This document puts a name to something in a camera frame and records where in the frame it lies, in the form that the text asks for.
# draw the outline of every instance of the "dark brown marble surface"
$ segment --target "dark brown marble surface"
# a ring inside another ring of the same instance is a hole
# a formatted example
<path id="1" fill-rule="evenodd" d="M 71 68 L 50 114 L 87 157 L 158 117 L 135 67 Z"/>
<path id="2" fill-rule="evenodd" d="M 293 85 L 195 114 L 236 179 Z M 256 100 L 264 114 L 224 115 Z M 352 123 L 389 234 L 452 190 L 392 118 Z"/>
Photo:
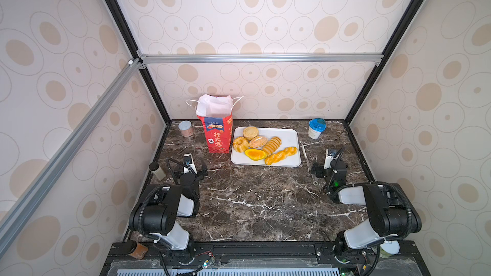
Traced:
<path id="1" fill-rule="evenodd" d="M 353 146 L 340 122 L 327 121 L 320 138 L 308 137 L 308 120 L 234 120 L 233 126 L 290 128 L 298 133 L 302 163 L 296 168 L 236 165 L 228 154 L 208 152 L 203 126 L 192 121 L 194 134 L 181 136 L 173 122 L 159 163 L 168 176 L 162 182 L 173 184 L 165 159 L 181 160 L 186 153 L 208 165 L 208 177 L 201 182 L 201 207 L 196 218 L 178 218 L 182 228 L 196 241 L 323 241 L 356 226 L 367 218 L 357 205 L 334 204 L 322 193 L 320 180 L 313 185 L 302 154 L 302 144 L 311 162 L 324 163 L 326 149 L 346 145 L 343 160 L 348 163 L 348 183 L 366 181 Z M 154 177 L 152 183 L 159 183 Z M 144 240 L 137 232 L 133 239 Z"/>

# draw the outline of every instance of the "pastry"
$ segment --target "pastry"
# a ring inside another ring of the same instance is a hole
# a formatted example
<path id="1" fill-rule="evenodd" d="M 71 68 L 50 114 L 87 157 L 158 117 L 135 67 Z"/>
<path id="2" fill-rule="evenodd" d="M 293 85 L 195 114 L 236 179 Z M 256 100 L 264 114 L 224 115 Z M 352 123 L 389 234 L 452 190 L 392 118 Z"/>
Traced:
<path id="1" fill-rule="evenodd" d="M 264 146 L 264 144 L 266 144 L 266 143 L 267 143 L 266 137 L 257 136 L 255 138 L 253 138 L 252 140 L 250 140 L 249 147 L 250 148 L 258 148 L 258 147 Z"/>
<path id="2" fill-rule="evenodd" d="M 255 148 L 246 150 L 245 155 L 254 161 L 263 160 L 267 157 L 266 152 Z"/>
<path id="3" fill-rule="evenodd" d="M 236 152 L 244 152 L 249 148 L 249 142 L 244 137 L 238 137 L 232 143 L 232 147 Z"/>
<path id="4" fill-rule="evenodd" d="M 243 134 L 244 138 L 246 138 L 248 141 L 250 141 L 259 135 L 259 130 L 257 130 L 257 128 L 254 126 L 249 126 L 246 129 L 244 129 L 242 134 Z"/>
<path id="5" fill-rule="evenodd" d="M 263 150 L 268 156 L 271 156 L 281 145 L 281 139 L 279 137 L 273 137 L 264 145 Z"/>
<path id="6" fill-rule="evenodd" d="M 296 147 L 287 147 L 284 150 L 272 154 L 271 156 L 264 159 L 264 163 L 266 163 L 267 165 L 271 165 L 273 163 L 280 162 L 281 160 L 284 160 L 289 156 L 293 156 L 297 153 L 297 151 L 298 149 Z"/>

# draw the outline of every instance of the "silver horizontal bar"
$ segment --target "silver horizontal bar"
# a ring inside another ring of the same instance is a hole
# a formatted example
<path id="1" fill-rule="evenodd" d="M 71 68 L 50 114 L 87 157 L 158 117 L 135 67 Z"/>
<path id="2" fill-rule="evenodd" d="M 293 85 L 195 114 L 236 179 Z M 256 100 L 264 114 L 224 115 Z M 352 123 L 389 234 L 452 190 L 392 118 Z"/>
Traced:
<path id="1" fill-rule="evenodd" d="M 257 55 L 142 55 L 144 64 L 159 63 L 253 63 L 253 62 L 380 62 L 382 53 L 304 53 Z"/>
<path id="2" fill-rule="evenodd" d="M 36 208 L 51 190 L 51 187 L 53 187 L 75 154 L 77 154 L 79 148 L 119 96 L 119 93 L 128 83 L 133 73 L 138 71 L 139 67 L 141 67 L 139 59 L 133 59 L 131 65 L 126 65 L 125 69 L 114 79 L 94 107 L 90 109 L 82 122 L 51 158 L 38 178 L 7 213 L 4 222 L 0 226 L 0 258 L 5 254 Z"/>

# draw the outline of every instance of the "tray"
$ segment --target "tray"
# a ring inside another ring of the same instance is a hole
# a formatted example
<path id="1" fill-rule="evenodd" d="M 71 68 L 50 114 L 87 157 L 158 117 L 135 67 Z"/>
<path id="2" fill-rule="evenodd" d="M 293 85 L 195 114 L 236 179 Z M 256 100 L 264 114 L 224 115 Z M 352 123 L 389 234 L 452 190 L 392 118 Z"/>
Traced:
<path id="1" fill-rule="evenodd" d="M 245 127 L 237 127 L 234 132 L 234 139 L 238 137 L 242 137 L 242 132 Z M 275 151 L 284 150 L 287 147 L 296 147 L 297 154 L 290 156 L 280 162 L 273 163 L 272 165 L 264 164 L 264 160 L 253 161 L 249 159 L 243 152 L 236 152 L 232 148 L 232 156 L 230 160 L 235 164 L 243 164 L 243 165 L 261 165 L 261 166 L 285 166 L 295 168 L 300 165 L 300 150 L 298 149 L 298 137 L 297 132 L 293 129 L 280 129 L 280 128 L 257 128 L 259 130 L 259 135 L 267 137 L 268 139 L 273 137 L 279 137 L 281 139 L 281 145 Z"/>

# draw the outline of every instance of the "blue cup lid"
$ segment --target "blue cup lid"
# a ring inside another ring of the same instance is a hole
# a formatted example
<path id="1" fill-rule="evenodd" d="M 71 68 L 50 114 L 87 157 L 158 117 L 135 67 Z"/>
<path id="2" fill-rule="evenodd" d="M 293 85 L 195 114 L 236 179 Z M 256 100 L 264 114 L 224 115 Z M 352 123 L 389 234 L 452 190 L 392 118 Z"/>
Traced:
<path id="1" fill-rule="evenodd" d="M 326 121 L 324 119 L 313 119 L 308 123 L 310 128 L 318 132 L 323 132 L 326 129 Z"/>
<path id="2" fill-rule="evenodd" d="M 188 130 L 191 128 L 191 122 L 189 120 L 183 120 L 179 123 L 180 130 Z"/>

